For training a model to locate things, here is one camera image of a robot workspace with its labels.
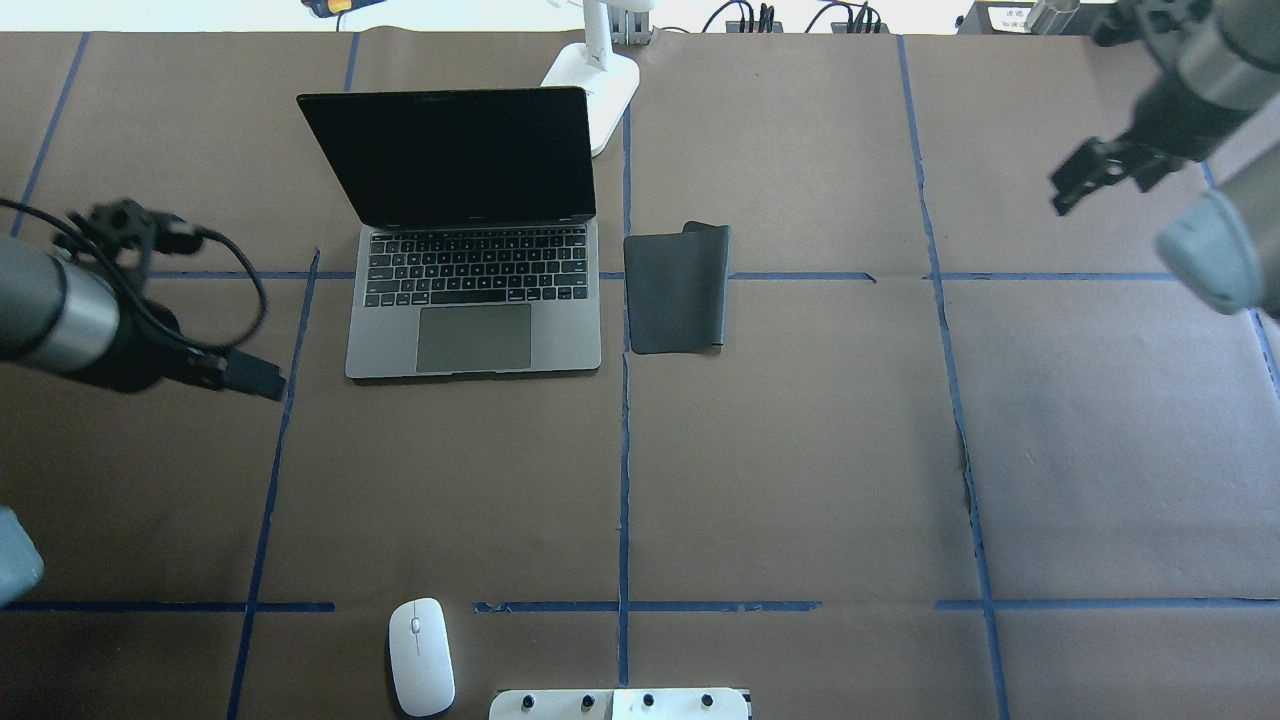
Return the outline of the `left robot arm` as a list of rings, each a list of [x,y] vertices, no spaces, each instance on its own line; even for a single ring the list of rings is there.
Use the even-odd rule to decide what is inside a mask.
[[[3,237],[3,361],[123,395],[175,380],[284,398],[282,369],[242,348],[265,323],[270,301],[234,241],[132,199],[63,218],[10,199],[3,206],[51,225],[55,246],[45,252]],[[220,343],[186,336],[177,315],[145,292],[156,255],[192,255],[209,241],[239,263],[257,299],[250,327]]]

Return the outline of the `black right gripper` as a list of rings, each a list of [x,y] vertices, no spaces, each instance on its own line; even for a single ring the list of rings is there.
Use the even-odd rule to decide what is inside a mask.
[[[1190,95],[1178,70],[1189,32],[1189,1],[1116,1],[1092,26],[1091,40],[1101,47],[1142,42],[1158,77],[1135,101],[1126,131],[1108,142],[1085,140],[1050,176],[1057,217],[1121,176],[1146,192],[1190,160]]]

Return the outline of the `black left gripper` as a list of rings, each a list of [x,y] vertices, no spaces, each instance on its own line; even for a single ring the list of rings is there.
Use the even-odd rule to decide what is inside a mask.
[[[205,243],[204,233],[195,224],[172,213],[147,209],[132,199],[95,204],[88,215],[73,211],[68,219],[84,242],[110,260],[123,250],[137,251],[143,258],[156,252],[193,255]],[[206,355],[205,369],[214,389],[275,402],[285,396],[287,378],[276,364],[237,348]]]

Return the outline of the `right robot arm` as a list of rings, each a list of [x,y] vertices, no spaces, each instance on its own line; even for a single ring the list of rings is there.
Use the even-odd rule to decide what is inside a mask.
[[[1092,31],[1102,47],[1140,41],[1158,65],[1116,138],[1091,137],[1051,174],[1069,214],[1121,181],[1143,192],[1210,159],[1277,96],[1275,1],[1119,1]],[[1206,191],[1155,241],[1165,266],[1222,315],[1279,314],[1277,149]]]

